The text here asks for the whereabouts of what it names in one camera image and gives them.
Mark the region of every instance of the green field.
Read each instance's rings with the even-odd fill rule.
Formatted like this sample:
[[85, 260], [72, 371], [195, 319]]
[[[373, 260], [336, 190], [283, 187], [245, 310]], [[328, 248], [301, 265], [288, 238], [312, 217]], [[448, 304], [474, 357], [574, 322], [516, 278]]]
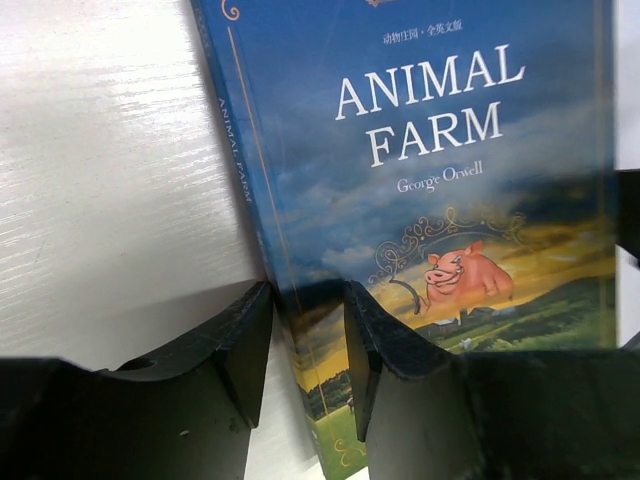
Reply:
[[[599, 305], [600, 282], [607, 289], [604, 309]], [[580, 279], [513, 313], [463, 326], [435, 342], [452, 353], [462, 353], [460, 341], [466, 338], [473, 342], [471, 351], [611, 348], [615, 346], [614, 299], [613, 277]]]
[[356, 437], [355, 418], [342, 407], [316, 422], [329, 480], [345, 480], [367, 466], [364, 443]]

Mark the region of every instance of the white wooden surface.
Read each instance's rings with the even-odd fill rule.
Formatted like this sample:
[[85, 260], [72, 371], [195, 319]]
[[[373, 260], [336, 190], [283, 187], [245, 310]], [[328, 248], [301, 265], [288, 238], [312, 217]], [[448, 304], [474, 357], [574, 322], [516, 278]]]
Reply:
[[[640, 3], [618, 5], [629, 168], [640, 166]], [[0, 354], [115, 368], [263, 278], [191, 9], [0, 6]], [[621, 266], [626, 340], [640, 329], [640, 272], [624, 254]], [[322, 478], [277, 330], [246, 478]]]

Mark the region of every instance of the pig illustration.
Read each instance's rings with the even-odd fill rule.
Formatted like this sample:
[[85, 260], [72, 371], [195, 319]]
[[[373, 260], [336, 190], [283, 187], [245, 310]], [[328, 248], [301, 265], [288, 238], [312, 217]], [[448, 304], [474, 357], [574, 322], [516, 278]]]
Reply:
[[464, 250], [454, 250], [442, 256], [430, 254], [432, 270], [427, 270], [426, 298], [420, 297], [422, 315], [440, 305], [467, 308], [491, 300], [507, 300], [513, 295], [513, 280], [491, 259], [481, 254], [482, 240]]

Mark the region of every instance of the blue sky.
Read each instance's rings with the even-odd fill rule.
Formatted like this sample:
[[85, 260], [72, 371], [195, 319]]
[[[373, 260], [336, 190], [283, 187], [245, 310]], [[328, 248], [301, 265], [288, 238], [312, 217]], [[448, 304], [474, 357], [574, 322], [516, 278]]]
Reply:
[[[385, 240], [399, 241], [406, 225], [425, 214], [440, 214], [447, 204], [464, 207], [495, 201], [505, 210], [527, 210], [529, 222], [554, 219], [551, 197], [538, 193], [556, 180], [587, 178], [598, 168], [595, 154], [594, 40], [592, 2], [584, 0], [396, 0], [374, 8], [365, 0], [307, 2], [235, 0], [241, 18], [232, 25], [256, 112], [268, 174], [281, 216], [290, 268], [298, 285], [329, 276], [360, 281], [375, 272], [374, 252]], [[435, 37], [430, 24], [462, 20], [462, 31]], [[384, 45], [385, 33], [417, 28], [419, 39]], [[218, 30], [220, 42], [225, 32]], [[363, 76], [375, 71], [430, 61], [442, 71], [447, 56], [459, 55], [459, 85], [464, 87], [474, 50], [482, 51], [497, 72], [494, 48], [509, 44], [510, 74], [526, 66], [522, 81], [473, 92], [391, 107], [382, 112], [336, 122], [343, 77], [367, 93]], [[234, 66], [221, 54], [223, 66]], [[240, 102], [238, 85], [230, 94]], [[370, 98], [363, 95], [366, 108]], [[491, 102], [500, 101], [503, 137], [451, 148], [408, 160], [388, 160], [371, 168], [371, 147], [365, 132], [392, 126], [396, 148], [407, 121], [420, 129], [427, 117], [477, 109], [481, 120]], [[235, 109], [253, 173], [265, 240], [274, 255], [280, 286], [291, 276], [283, 262], [280, 235], [251, 126], [241, 107]], [[400, 194], [400, 178], [420, 179], [446, 166], [464, 167], [482, 160], [485, 175], [452, 182], [427, 195]], [[582, 182], [591, 192], [565, 198], [555, 221], [592, 216], [595, 182]], [[562, 199], [554, 192], [552, 202]]]

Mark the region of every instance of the book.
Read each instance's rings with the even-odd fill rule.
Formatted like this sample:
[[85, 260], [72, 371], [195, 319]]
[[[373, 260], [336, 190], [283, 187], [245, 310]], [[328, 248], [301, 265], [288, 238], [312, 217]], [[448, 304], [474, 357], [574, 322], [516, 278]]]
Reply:
[[192, 5], [327, 478], [367, 454], [320, 282], [455, 353], [616, 346], [612, 2]]

